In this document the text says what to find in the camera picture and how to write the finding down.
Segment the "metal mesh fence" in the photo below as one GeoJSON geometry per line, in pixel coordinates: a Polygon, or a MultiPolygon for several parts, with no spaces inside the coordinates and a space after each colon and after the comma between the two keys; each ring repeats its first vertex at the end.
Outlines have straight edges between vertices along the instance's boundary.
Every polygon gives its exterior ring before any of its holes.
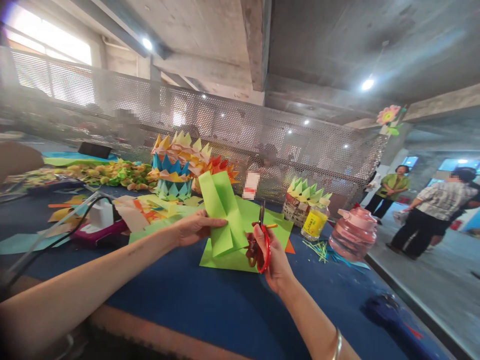
{"type": "Polygon", "coordinates": [[[260,169],[258,198],[283,203],[293,177],[333,193],[330,210],[357,201],[386,136],[117,72],[0,47],[0,117],[56,142],[88,141],[132,161],[151,162],[162,136],[201,138],[240,171],[260,169]]]}

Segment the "red scissors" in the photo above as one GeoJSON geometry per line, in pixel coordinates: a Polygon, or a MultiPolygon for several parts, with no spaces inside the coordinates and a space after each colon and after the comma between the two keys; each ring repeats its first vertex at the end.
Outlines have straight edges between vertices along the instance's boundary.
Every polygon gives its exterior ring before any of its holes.
{"type": "Polygon", "coordinates": [[[260,274],[263,274],[270,265],[270,237],[269,237],[269,233],[267,232],[267,227],[268,228],[277,227],[277,224],[265,226],[264,215],[265,215],[265,200],[260,206],[260,217],[258,219],[258,222],[252,223],[252,226],[259,224],[260,229],[263,235],[265,236],[265,247],[266,247],[265,256],[258,242],[253,237],[253,235],[250,236],[250,238],[248,239],[248,246],[245,247],[245,249],[248,249],[245,254],[246,257],[248,258],[248,264],[250,265],[251,268],[253,268],[256,264],[256,268],[260,274]]]}

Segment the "hand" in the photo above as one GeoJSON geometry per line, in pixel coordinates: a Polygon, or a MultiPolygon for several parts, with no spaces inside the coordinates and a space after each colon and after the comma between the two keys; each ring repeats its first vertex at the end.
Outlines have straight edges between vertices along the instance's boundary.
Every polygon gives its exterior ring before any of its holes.
{"type": "MultiPolygon", "coordinates": [[[[266,269],[264,274],[270,289],[276,294],[280,294],[284,284],[294,280],[295,276],[290,267],[289,260],[287,259],[287,254],[285,254],[285,250],[282,248],[282,244],[271,229],[267,229],[266,231],[270,238],[270,266],[266,269]]],[[[253,233],[247,234],[247,237],[250,239],[254,237],[258,242],[261,251],[265,254],[265,236],[258,224],[253,228],[253,233]]]]}
{"type": "Polygon", "coordinates": [[[208,217],[207,211],[202,209],[177,221],[173,224],[173,228],[178,245],[186,247],[210,236],[210,228],[221,228],[225,225],[227,225],[227,220],[208,217]]]}

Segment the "green shirt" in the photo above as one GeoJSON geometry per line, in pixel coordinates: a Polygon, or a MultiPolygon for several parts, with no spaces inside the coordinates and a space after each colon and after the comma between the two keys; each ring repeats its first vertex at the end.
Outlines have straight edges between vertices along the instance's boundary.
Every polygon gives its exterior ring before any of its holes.
{"type": "MultiPolygon", "coordinates": [[[[380,189],[378,189],[378,191],[375,193],[376,195],[382,197],[382,198],[386,198],[387,197],[387,189],[383,186],[383,184],[387,184],[388,187],[392,190],[403,190],[403,189],[408,189],[409,186],[410,186],[410,179],[408,178],[408,176],[403,176],[401,178],[401,180],[397,183],[397,180],[398,180],[398,175],[395,173],[395,174],[388,174],[386,175],[382,180],[381,180],[381,183],[382,183],[382,186],[380,187],[380,189]]],[[[400,196],[400,193],[399,192],[396,192],[394,193],[393,195],[391,196],[388,196],[388,199],[390,200],[393,200],[393,201],[396,201],[400,196]]]]}

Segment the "ceiling light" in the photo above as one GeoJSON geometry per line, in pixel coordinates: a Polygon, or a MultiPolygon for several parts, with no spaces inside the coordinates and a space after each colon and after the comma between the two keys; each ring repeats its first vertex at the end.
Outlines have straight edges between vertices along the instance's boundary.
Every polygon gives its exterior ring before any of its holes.
{"type": "Polygon", "coordinates": [[[365,80],[365,82],[361,85],[361,89],[363,91],[366,91],[366,90],[369,90],[372,88],[372,86],[374,85],[375,81],[372,79],[372,78],[368,78],[367,80],[365,80]]]}
{"type": "Polygon", "coordinates": [[[147,50],[152,50],[152,43],[146,37],[141,40],[141,43],[147,50]]]}

